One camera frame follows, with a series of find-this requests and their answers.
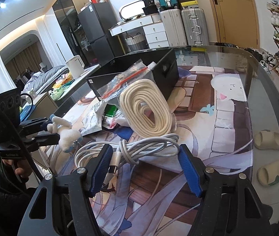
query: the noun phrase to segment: coiled white cable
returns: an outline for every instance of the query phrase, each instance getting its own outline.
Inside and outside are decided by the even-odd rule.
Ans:
[[[157,85],[148,79],[130,84],[120,95],[120,106],[131,128],[141,137],[162,136],[171,131],[169,106]],[[151,109],[153,123],[144,113]]]
[[[133,143],[127,143],[125,139],[119,143],[112,142],[91,142],[80,148],[75,154],[75,165],[77,168],[85,167],[88,161],[95,155],[99,154],[105,144],[109,144],[116,152],[122,153],[121,160],[114,161],[117,166],[122,166],[125,163],[138,164],[139,158],[144,156],[157,157],[173,157],[176,156],[180,150],[178,145],[179,135],[167,134],[159,137],[145,138]],[[167,147],[176,147],[173,152],[163,154],[161,151]]]

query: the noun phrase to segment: screw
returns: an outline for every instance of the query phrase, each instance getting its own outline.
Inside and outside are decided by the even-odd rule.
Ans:
[[[46,175],[44,176],[44,179],[45,179],[45,180],[50,180],[52,177],[53,177],[53,175],[52,175],[51,173],[49,173],[49,174],[46,174]]]
[[[214,169],[212,168],[212,167],[207,167],[206,169],[205,169],[205,171],[207,172],[207,173],[214,173]]]
[[[246,176],[245,174],[243,174],[243,173],[240,173],[240,174],[239,174],[239,177],[240,177],[241,179],[246,179],[246,178],[247,178],[247,176]]]
[[[78,174],[82,174],[82,173],[85,173],[86,169],[84,167],[80,167],[77,169],[77,173]]]

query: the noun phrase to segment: plush toy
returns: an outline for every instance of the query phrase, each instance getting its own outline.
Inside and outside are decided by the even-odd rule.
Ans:
[[[53,123],[47,126],[47,131],[50,133],[58,133],[60,140],[59,147],[65,153],[70,153],[82,142],[82,135],[77,130],[72,130],[72,124],[54,114],[50,116]]]

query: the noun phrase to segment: blue gripper pad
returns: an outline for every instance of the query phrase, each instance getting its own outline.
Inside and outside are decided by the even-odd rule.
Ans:
[[[180,152],[178,153],[179,163],[191,192],[195,193],[195,195],[200,198],[203,192],[200,186],[200,177],[189,156],[194,158],[186,145],[180,145]]]
[[[98,154],[98,156],[92,158],[86,166],[88,172],[92,173],[90,169],[93,169],[93,174],[91,177],[91,186],[89,189],[89,192],[92,197],[94,197],[96,193],[100,192],[104,179],[109,170],[109,164],[112,158],[112,154],[113,154],[112,146],[105,144],[101,149],[100,153]],[[88,165],[90,162],[91,162],[91,166],[93,166],[93,164],[96,164],[96,167],[89,168]]]

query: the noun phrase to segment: person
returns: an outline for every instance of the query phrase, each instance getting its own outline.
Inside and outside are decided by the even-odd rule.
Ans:
[[[0,236],[17,236],[23,215],[35,192],[35,188],[27,189],[25,183],[20,183],[16,177],[28,178],[31,175],[28,161],[18,161],[15,171],[12,164],[13,160],[0,158]]]

